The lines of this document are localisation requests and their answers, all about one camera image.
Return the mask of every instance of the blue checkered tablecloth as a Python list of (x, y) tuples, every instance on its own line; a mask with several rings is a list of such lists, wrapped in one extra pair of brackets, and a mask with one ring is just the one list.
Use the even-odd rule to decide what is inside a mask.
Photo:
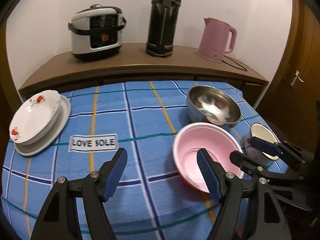
[[(250, 125), (260, 122), (268, 126), (241, 91), (222, 82), (126, 82), (64, 93), (71, 102), (71, 115), (54, 143), (32, 157), (21, 156), (12, 141), (8, 143), (1, 200), (19, 236), (30, 239), (57, 178), (83, 178), (115, 154), (68, 152), (70, 136), (116, 133), (119, 146), (128, 152), (128, 163), (114, 197), (104, 206), (117, 238), (206, 239), (219, 207), (182, 182), (172, 157), (175, 134), (190, 123), (186, 95), (196, 84), (221, 89), (238, 103), (242, 118), (230, 133), (242, 147)], [(275, 172), (286, 169), (281, 160), (269, 168)], [(243, 222), (245, 205), (243, 201), (239, 223)], [(83, 239), (91, 239), (82, 199), (77, 199), (77, 208)]]

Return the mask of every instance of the metal bowl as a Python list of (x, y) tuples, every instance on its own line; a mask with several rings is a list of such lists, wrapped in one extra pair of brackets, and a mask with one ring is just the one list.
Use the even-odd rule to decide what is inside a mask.
[(190, 88), (187, 105), (192, 122), (210, 122), (228, 129), (241, 118), (238, 104), (226, 93), (209, 86)]

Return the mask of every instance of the rice cooker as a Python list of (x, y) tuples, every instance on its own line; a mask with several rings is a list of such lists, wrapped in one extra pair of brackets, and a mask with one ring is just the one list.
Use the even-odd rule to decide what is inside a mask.
[(126, 20), (118, 7), (95, 4), (77, 12), (68, 24), (72, 55), (84, 61), (116, 54), (122, 44)]

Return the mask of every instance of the wooden shelf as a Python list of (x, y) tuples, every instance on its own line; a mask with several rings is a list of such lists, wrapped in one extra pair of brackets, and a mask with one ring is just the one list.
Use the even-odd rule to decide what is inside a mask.
[(266, 85), (268, 80), (244, 63), (234, 59), (248, 71), (236, 69), (226, 63), (213, 63), (197, 55), (197, 48), (175, 45), (172, 56), (168, 58), (152, 57), (145, 52), (145, 43), (124, 43), (120, 52), (104, 60), (82, 62), (75, 59), (71, 52), (65, 52), (51, 58), (35, 71), (20, 87), (22, 95), (56, 89), (72, 84), (91, 86), (110, 82), (146, 80), (146, 78), (161, 79), (193, 78), (197, 80), (239, 80), (260, 85)]

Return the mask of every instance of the pink kettle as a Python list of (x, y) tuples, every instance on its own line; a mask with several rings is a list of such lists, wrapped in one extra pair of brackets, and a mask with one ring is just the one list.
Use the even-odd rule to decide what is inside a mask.
[[(214, 18), (204, 19), (205, 28), (202, 35), (198, 55), (212, 62), (221, 63), (223, 54), (233, 51), (236, 43), (237, 31), (228, 23)], [(226, 49), (229, 32), (232, 33), (231, 42)]]

